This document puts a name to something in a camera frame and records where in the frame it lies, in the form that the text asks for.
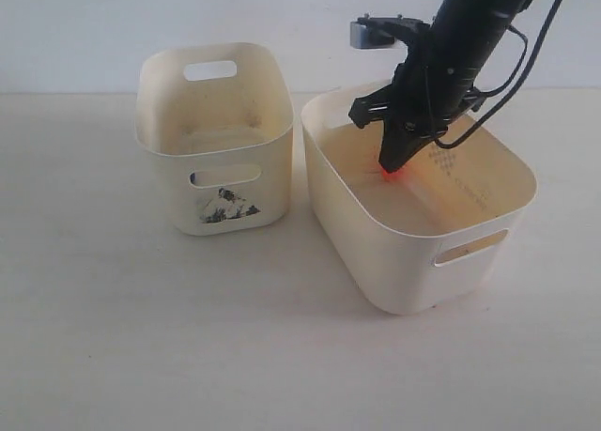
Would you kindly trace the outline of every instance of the white table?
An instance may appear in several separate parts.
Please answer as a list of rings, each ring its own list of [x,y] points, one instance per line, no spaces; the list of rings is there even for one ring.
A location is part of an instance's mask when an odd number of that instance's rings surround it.
[[[537,200],[489,283],[409,317],[319,227],[300,128],[290,213],[191,238],[134,101],[0,97],[2,431],[599,429],[601,91],[525,91],[490,122]]]

